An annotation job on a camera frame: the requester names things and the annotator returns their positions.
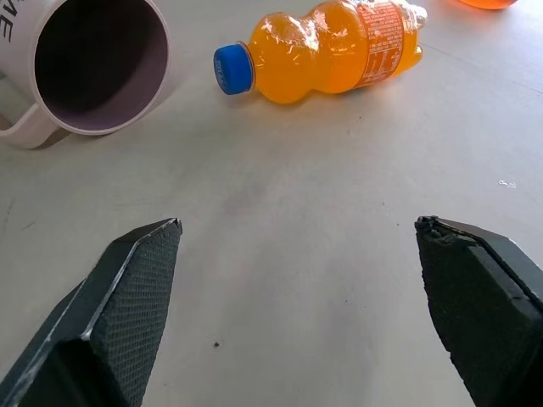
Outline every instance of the mug rim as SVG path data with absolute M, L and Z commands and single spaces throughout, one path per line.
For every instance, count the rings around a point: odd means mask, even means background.
M 144 1 L 154 11 L 154 13 L 156 14 L 156 16 L 158 17 L 160 21 L 160 25 L 162 26 L 162 29 L 164 30 L 167 53 L 166 53 L 164 74 L 162 75 L 162 81 L 160 82 L 160 85 L 157 88 L 154 96 L 149 100 L 147 105 L 138 114 L 136 114 L 134 117 L 132 117 L 125 123 L 122 123 L 115 127 L 111 127 L 109 129 L 102 129 L 102 130 L 80 129 L 78 127 L 74 127 L 72 125 L 69 125 L 68 123 L 63 122 L 55 114 L 53 114 L 53 112 L 45 104 L 42 98 L 42 94 L 40 93 L 37 87 L 37 81 L 36 81 L 36 52 L 37 52 L 37 44 L 40 40 L 40 35 L 42 34 L 43 29 L 45 28 L 45 25 L 47 24 L 51 16 L 57 12 L 60 6 L 62 6 L 68 1 L 69 0 L 58 0 L 57 2 L 55 2 L 55 4 L 51 8 L 48 8 L 48 11 L 39 19 L 39 22 L 36 25 L 34 39 L 32 40 L 32 44 L 31 44 L 32 55 L 31 55 L 31 58 L 29 59 L 30 66 L 28 67 L 28 70 L 31 76 L 31 81 L 30 81 L 31 92 L 34 96 L 34 99 L 36 100 L 36 103 L 38 104 L 40 109 L 42 109 L 45 112 L 45 114 L 49 117 L 49 119 L 51 119 L 55 124 L 59 125 L 60 127 L 68 131 L 71 131 L 76 134 L 82 134 L 84 136 L 102 136 L 105 134 L 110 134 L 110 133 L 119 131 L 127 127 L 128 125 L 131 125 L 135 121 L 141 119 L 146 113 L 148 113 L 150 108 L 154 105 L 154 103 L 158 99 L 159 95 L 162 93 L 162 90 L 165 86 L 166 77 L 170 70 L 170 61 L 171 61 L 171 39 L 170 39 L 170 31 L 168 30 L 168 25 L 166 24 L 164 15 L 160 12 L 159 8 L 156 6 L 156 4 L 154 4 L 152 0 L 141 0 L 141 1 Z

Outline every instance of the mug handle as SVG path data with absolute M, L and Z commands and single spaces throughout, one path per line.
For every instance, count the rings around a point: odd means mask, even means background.
M 42 145 L 58 128 L 59 125 L 34 103 L 17 123 L 0 130 L 0 141 L 22 148 L 34 148 Z

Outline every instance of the concrete floor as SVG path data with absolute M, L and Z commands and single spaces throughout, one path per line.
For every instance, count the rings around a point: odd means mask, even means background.
M 413 221 L 475 223 L 543 262 L 540 1 L 421 0 L 420 65 L 290 108 L 223 96 L 211 57 L 312 0 L 157 3 L 179 74 L 164 104 L 110 137 L 0 146 L 0 376 L 110 240 L 177 216 L 145 406 L 473 406 L 428 314 Z

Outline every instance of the blue bottle cap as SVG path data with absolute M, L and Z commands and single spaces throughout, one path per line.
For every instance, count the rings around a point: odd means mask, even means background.
M 247 92 L 253 86 L 253 66 L 241 44 L 232 44 L 215 51 L 215 76 L 226 95 Z

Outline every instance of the orange object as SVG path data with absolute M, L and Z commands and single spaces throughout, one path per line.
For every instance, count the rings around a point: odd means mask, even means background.
M 517 0 L 461 0 L 470 6 L 487 8 L 490 10 L 499 10 L 501 8 L 509 7 Z
M 305 17 L 269 14 L 249 43 L 219 48 L 216 77 L 227 94 L 258 89 L 276 103 L 310 90 L 341 93 L 417 64 L 426 10 L 405 0 L 331 0 Z

